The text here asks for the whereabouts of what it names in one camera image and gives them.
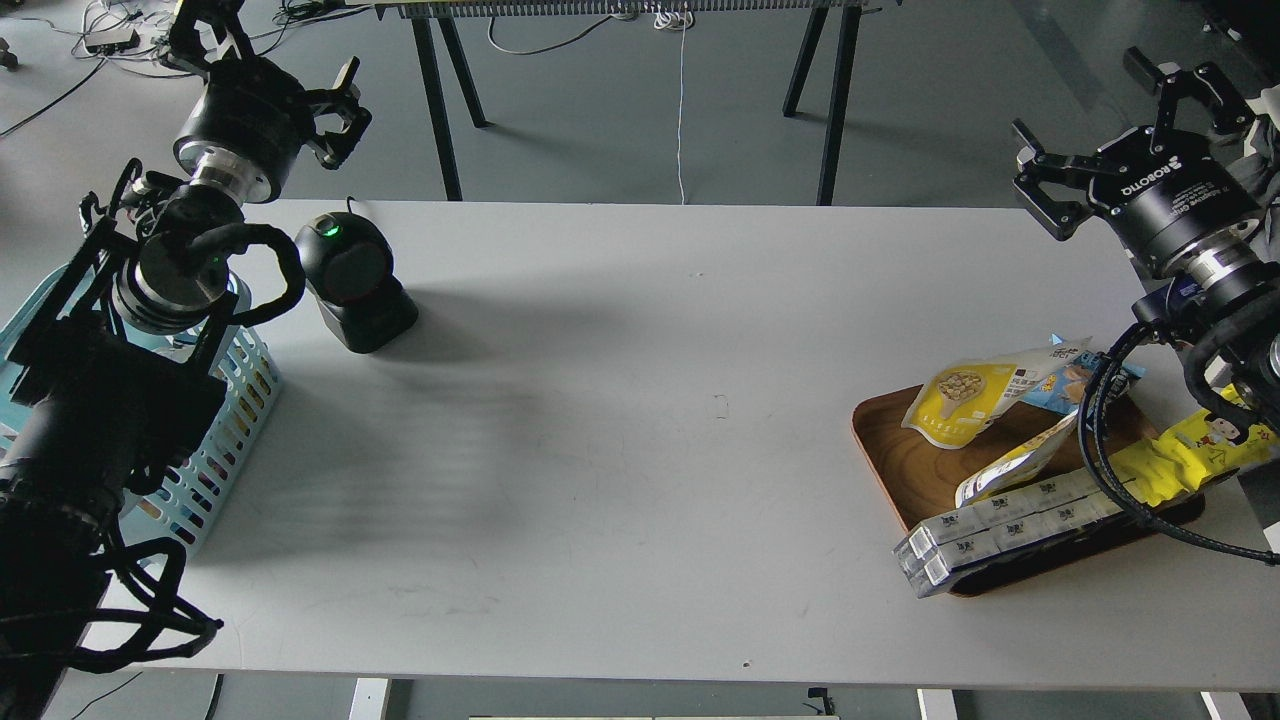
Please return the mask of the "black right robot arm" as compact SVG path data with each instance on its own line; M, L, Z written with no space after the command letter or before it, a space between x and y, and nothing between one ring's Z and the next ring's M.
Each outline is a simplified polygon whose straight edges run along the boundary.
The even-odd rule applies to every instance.
M1155 120L1089 156L1047 151L1021 122L1014 187L1021 205L1059 241L1092 217L1105 219L1135 265L1164 281L1162 301L1140 301L1143 332L1184 343L1190 396L1249 428L1277 428L1277 264L1258 258L1249 234L1265 211L1211 154L1203 135L1178 129L1194 99L1216 135L1243 133L1254 115L1213 63L1190 70L1125 51L1129 74L1156 100Z

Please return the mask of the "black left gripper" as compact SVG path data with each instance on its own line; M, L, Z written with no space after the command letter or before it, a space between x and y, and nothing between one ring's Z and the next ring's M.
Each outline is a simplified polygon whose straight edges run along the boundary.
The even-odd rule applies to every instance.
M232 152L255 168L247 202L279 199L296 158L306 142L320 165L337 170L353 152L372 122L360 104L355 77L361 60L352 56L329 88L305 90L301 82L253 47L241 24L244 1L175 1L166 32L166 68L205 78L204 92L173 143L178 164L195 173L207 147ZM211 63L201 26L218 46L230 40L232 56ZM302 117L291 104L302 92ZM324 117L340 120L338 131L317 129Z

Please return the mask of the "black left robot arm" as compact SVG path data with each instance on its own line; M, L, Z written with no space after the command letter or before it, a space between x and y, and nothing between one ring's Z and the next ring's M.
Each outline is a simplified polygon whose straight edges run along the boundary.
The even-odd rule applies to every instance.
M188 659L221 628L180 597L184 544L125 544L122 510L197 454L234 333L303 297L297 243L244 205L276 200L302 149L340 167L372 119L358 58L306 88L255 51L239 12L175 5L163 61L204 82L173 146L186 177L132 159L106 206L88 195L83 243L4 354L29 410L3 457L5 719L41 717L70 669Z

